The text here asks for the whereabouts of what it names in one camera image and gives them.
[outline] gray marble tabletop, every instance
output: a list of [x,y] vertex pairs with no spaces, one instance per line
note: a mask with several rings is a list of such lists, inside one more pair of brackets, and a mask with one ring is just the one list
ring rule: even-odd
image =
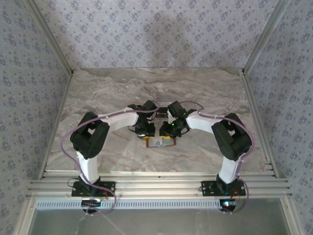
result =
[[[57,128],[47,170],[75,170],[74,163],[60,150],[60,139],[77,126],[88,111],[106,114],[129,104],[143,104],[148,99],[165,101],[191,100],[205,107],[204,113],[236,113],[256,139],[253,154],[241,171],[260,172],[264,155],[256,135],[249,104],[239,70],[221,69],[84,69],[74,72],[61,120]],[[186,109],[196,108],[184,104]],[[69,140],[65,150],[75,151]],[[108,135],[99,154],[98,168],[106,171],[218,172],[221,155],[213,135],[191,130],[177,138],[176,146],[146,148],[144,141],[127,128]]]

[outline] patterned wallpaper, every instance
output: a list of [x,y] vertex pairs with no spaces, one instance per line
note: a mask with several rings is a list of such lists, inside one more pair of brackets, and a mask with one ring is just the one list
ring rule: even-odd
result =
[[313,235],[312,1],[291,1],[249,77],[277,165]]
[[242,68],[276,1],[35,0],[72,68]]
[[38,177],[67,77],[22,0],[0,1],[0,234]]

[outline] purple cable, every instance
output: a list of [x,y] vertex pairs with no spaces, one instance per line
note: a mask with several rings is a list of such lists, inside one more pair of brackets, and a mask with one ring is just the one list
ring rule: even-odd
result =
[[78,125],[77,127],[75,127],[74,129],[72,129],[71,131],[69,131],[68,133],[66,133],[63,138],[61,139],[61,142],[60,142],[60,147],[61,147],[61,151],[65,154],[65,156],[67,156],[68,158],[70,158],[75,164],[76,166],[78,167],[79,171],[82,173],[82,177],[84,178],[85,182],[87,184],[89,184],[90,186],[94,187],[94,188],[97,188],[97,189],[101,189],[101,190],[104,190],[104,191],[107,191],[109,193],[111,193],[114,197],[114,203],[112,205],[112,207],[110,209],[108,209],[107,211],[105,212],[101,212],[101,213],[88,213],[88,211],[91,209],[91,208],[88,208],[86,210],[86,215],[91,215],[91,216],[95,216],[95,215],[103,215],[103,214],[107,214],[109,213],[110,211],[113,210],[113,208],[116,206],[116,201],[117,201],[117,198],[116,198],[116,195],[115,193],[108,189],[108,188],[104,188],[104,187],[100,187],[100,186],[97,186],[97,185],[94,185],[92,184],[87,178],[86,176],[84,175],[83,173],[83,170],[80,166],[80,164],[78,163],[78,161],[73,158],[72,156],[70,156],[63,148],[63,143],[64,141],[75,131],[77,131],[79,128],[91,123],[91,122],[94,122],[94,121],[98,121],[98,120],[101,120],[101,119],[106,119],[106,118],[111,118],[111,117],[114,117],[114,116],[117,116],[117,115],[120,115],[120,114],[125,114],[125,113],[154,113],[155,111],[157,111],[159,108],[160,108],[160,105],[158,102],[155,102],[157,104],[157,108],[154,109],[154,110],[149,110],[149,111],[141,111],[141,110],[125,110],[125,111],[120,111],[120,112],[117,112],[117,113],[113,113],[113,114],[110,114],[110,115],[107,115],[107,116],[102,116],[102,117],[96,117],[96,118],[93,118],[91,120],[88,120],[88,121],[85,121],[83,122],[82,124]]
[[239,179],[239,170],[240,170],[240,167],[241,167],[241,165],[242,165],[242,162],[244,161],[244,158],[246,158],[248,155],[250,155],[250,154],[253,152],[253,150],[254,150],[255,141],[254,141],[254,137],[253,137],[252,133],[251,133],[245,126],[243,126],[241,123],[239,123],[239,122],[237,122],[237,121],[235,121],[235,120],[233,120],[233,119],[226,118],[226,117],[212,116],[212,115],[204,115],[204,114],[200,113],[200,111],[203,110],[204,107],[203,107],[202,105],[200,105],[199,103],[197,103],[197,102],[187,101],[187,100],[186,100],[186,101],[183,101],[183,102],[180,102],[180,103],[192,103],[192,104],[196,104],[196,105],[200,106],[200,109],[197,110],[200,117],[203,117],[203,118],[205,117],[205,118],[209,118],[209,119],[218,119],[218,120],[230,121],[230,122],[234,123],[235,125],[241,127],[241,128],[248,134],[248,136],[249,136],[249,138],[250,138],[250,140],[251,140],[251,148],[249,149],[248,152],[246,152],[246,153],[241,157],[241,159],[240,159],[240,161],[239,161],[239,164],[238,164],[238,166],[237,166],[236,172],[235,172],[235,174],[236,174],[236,179],[239,180],[239,181],[241,181],[241,182],[243,182],[243,184],[244,184],[244,186],[245,186],[245,188],[246,188],[246,201],[244,202],[243,206],[240,207],[240,208],[239,208],[238,210],[236,210],[235,212],[229,211],[230,213],[238,213],[238,212],[241,211],[244,207],[246,207],[246,205],[247,205],[247,203],[248,203],[248,200],[249,200],[249,189],[248,189],[248,186],[247,186],[246,182],[245,182],[244,180],[242,180],[242,179]]

